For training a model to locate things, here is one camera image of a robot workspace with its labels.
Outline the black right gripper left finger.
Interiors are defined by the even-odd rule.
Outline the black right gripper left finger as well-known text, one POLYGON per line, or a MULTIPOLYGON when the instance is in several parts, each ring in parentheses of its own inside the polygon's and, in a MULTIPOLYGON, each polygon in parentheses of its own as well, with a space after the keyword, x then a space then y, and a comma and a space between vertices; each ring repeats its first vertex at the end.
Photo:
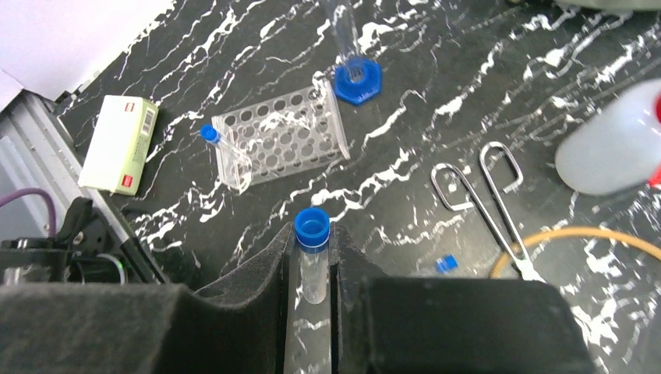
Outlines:
POLYGON ((181 284, 1 289, 4 373, 279 373, 287 319, 286 224, 248 261, 181 284))

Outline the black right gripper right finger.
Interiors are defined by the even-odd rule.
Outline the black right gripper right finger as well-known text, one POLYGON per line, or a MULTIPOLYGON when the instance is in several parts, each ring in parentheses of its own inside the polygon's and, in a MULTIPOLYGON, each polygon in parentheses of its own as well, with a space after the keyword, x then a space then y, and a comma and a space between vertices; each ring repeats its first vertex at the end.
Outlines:
POLYGON ((335 373, 594 373, 569 304, 539 281, 399 277, 330 230, 335 373))

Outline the test tube with blue cap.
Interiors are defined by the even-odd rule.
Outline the test tube with blue cap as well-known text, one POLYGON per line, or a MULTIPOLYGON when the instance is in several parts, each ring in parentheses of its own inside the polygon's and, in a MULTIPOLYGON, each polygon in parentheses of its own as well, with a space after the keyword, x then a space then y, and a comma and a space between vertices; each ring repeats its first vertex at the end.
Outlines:
POLYGON ((312 305, 327 296, 330 229, 330 218, 318 207, 305 208, 294 219, 302 295, 312 305))

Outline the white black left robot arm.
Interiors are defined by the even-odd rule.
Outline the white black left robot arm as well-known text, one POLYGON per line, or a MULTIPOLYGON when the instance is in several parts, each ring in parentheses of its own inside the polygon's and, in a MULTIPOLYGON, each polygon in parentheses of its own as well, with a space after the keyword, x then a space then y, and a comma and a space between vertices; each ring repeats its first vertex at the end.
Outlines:
POLYGON ((53 238, 1 242, 1 285, 148 284, 153 273, 116 237, 93 201, 78 197, 53 238))

